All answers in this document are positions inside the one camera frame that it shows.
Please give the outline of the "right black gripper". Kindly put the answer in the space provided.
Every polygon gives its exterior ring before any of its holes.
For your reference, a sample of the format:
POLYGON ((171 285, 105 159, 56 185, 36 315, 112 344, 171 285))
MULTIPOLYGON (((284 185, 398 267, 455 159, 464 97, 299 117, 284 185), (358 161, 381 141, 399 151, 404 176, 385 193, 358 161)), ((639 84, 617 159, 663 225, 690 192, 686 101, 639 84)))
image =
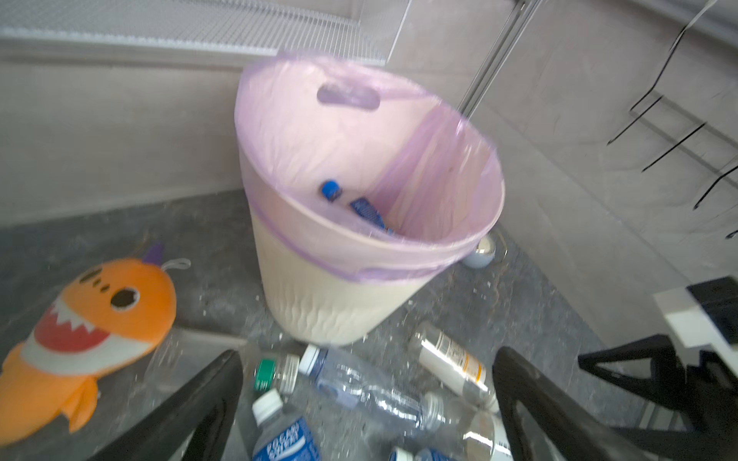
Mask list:
POLYGON ((652 403, 670 403, 682 431, 653 434, 653 448, 673 460, 737 458, 737 278, 699 282, 653 296, 669 330, 578 356, 580 370, 652 403), (649 378, 605 364, 647 360, 649 378))

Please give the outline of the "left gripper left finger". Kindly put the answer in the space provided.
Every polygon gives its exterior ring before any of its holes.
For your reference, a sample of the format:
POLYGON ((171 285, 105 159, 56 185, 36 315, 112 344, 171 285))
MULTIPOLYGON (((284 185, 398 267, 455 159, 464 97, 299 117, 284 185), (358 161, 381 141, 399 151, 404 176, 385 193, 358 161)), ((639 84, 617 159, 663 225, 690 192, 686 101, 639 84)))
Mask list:
POLYGON ((93 460, 219 460, 230 436, 241 383, 226 368, 205 372, 98 451, 93 460))

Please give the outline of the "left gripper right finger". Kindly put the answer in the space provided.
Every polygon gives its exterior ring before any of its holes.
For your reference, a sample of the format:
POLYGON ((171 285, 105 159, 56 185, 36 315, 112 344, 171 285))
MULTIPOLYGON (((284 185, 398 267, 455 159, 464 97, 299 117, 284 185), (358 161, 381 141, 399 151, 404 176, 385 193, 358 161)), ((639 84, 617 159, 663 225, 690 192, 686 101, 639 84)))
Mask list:
POLYGON ((515 460, 645 460, 511 347, 493 362, 494 386, 515 460))

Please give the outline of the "clear bottle orange white label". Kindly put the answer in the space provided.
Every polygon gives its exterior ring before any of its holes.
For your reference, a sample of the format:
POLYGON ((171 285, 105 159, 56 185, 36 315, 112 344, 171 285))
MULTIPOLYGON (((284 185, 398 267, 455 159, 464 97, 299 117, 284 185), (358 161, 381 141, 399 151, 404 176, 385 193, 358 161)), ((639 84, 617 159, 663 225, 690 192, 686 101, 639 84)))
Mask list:
POLYGON ((448 334, 424 321, 409 338, 409 353, 449 390, 471 405, 497 413, 492 371, 448 334))

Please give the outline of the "blue cap clear bottle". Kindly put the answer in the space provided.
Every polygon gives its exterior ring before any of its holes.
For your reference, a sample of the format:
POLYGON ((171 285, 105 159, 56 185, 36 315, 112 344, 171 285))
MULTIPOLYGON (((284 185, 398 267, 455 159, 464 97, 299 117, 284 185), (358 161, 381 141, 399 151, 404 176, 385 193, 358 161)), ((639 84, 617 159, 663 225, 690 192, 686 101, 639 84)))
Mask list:
POLYGON ((343 207, 363 221, 382 229, 387 234, 394 234, 394 230, 386 224, 380 211, 372 205, 361 193, 343 188, 334 180, 327 180, 319 187, 320 194, 331 204, 343 207))

